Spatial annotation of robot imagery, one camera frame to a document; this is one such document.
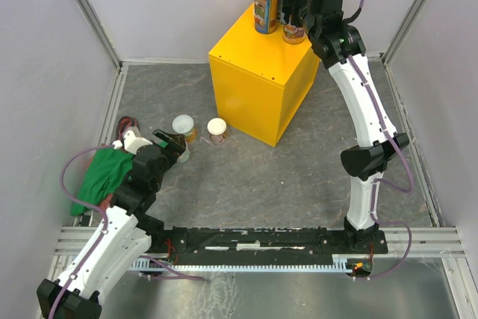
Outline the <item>cartoon label can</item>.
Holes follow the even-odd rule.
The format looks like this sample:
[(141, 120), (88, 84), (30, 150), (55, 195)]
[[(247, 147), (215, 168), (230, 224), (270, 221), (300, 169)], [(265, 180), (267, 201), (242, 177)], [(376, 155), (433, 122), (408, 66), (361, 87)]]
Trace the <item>cartoon label can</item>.
[(254, 0), (255, 30), (261, 34), (271, 34), (277, 28), (278, 0)]
[(305, 39), (305, 30), (291, 24), (285, 24), (282, 31), (282, 39), (292, 45), (300, 44)]

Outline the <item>white lid small can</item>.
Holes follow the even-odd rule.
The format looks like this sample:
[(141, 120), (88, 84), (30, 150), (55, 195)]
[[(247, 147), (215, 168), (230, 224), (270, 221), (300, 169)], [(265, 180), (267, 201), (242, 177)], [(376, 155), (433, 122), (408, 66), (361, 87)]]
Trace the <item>white lid small can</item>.
[(210, 138), (215, 143), (222, 143), (226, 139), (226, 129), (226, 121), (219, 117), (211, 119), (207, 124)]

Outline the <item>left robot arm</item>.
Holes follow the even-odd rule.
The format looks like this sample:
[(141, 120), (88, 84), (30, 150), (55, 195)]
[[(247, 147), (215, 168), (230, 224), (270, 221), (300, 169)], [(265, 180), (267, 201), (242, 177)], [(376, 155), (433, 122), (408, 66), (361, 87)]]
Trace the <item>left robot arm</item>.
[(105, 210), (91, 208), (102, 220), (66, 270), (56, 279), (44, 279), (37, 288), (43, 318), (98, 318), (102, 304), (130, 266), (154, 240), (163, 238), (164, 224), (147, 211), (156, 200), (164, 174), (187, 157), (183, 134), (154, 131), (158, 143), (141, 136), (135, 126), (110, 148), (133, 155), (132, 168), (114, 190)]

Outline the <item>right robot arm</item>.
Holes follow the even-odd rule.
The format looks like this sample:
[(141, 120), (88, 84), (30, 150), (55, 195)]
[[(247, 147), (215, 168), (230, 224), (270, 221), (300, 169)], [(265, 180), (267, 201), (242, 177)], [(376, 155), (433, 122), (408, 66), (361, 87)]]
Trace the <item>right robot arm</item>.
[(341, 153), (350, 176), (350, 207), (344, 230), (354, 240), (379, 229), (376, 200), (388, 162), (403, 159), (409, 137), (387, 116), (373, 83), (366, 48), (352, 23), (359, 12), (344, 17), (343, 0), (283, 0), (287, 24), (303, 28), (313, 53), (338, 85), (352, 117), (357, 144)]

